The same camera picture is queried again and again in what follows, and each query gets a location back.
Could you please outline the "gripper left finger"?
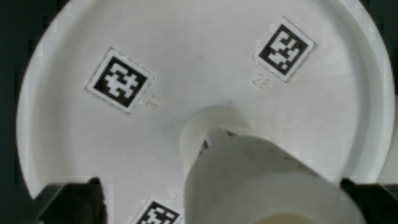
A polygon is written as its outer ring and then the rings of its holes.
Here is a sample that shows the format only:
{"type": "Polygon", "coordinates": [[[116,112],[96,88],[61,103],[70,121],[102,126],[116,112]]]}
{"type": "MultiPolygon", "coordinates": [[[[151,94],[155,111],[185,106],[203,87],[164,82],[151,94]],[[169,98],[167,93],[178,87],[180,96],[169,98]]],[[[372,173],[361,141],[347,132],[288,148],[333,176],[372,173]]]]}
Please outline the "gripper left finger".
{"type": "Polygon", "coordinates": [[[34,224],[109,224],[104,185],[88,182],[52,183],[36,197],[41,203],[34,224]]]}

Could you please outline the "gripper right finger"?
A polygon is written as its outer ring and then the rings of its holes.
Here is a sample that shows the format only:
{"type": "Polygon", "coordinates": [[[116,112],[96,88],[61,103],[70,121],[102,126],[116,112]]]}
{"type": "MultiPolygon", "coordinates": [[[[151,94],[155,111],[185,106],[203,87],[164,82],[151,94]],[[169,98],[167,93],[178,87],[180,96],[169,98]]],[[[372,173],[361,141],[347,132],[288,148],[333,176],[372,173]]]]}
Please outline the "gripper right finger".
{"type": "Polygon", "coordinates": [[[343,178],[340,188],[358,204],[366,224],[398,224],[398,184],[363,184],[343,178]]]}

